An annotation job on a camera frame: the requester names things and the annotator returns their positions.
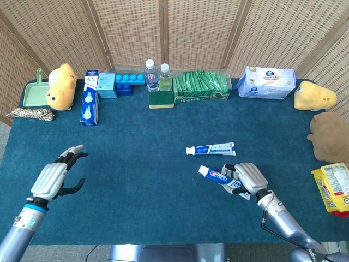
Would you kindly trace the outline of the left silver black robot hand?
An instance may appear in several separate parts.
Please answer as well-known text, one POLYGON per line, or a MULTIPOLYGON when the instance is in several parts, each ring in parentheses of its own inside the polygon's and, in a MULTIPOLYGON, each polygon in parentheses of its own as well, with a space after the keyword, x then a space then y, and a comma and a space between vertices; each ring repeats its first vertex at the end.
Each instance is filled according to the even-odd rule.
POLYGON ((70 147, 54 162, 47 164, 31 188, 33 197, 52 201, 58 196, 77 193, 82 188, 85 178, 81 178, 77 185, 70 188, 64 187, 64 181, 76 161, 88 156, 88 153, 82 152, 83 148, 83 145, 70 147))

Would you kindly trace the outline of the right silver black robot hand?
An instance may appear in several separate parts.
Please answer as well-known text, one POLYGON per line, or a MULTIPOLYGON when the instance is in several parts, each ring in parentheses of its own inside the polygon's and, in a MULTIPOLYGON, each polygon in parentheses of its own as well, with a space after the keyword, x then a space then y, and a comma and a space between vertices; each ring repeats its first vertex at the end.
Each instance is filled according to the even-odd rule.
POLYGON ((224 184, 225 191, 232 195, 239 195, 246 200, 255 196, 261 190, 267 190, 268 181, 253 163, 225 164, 221 173, 233 179, 224 184))

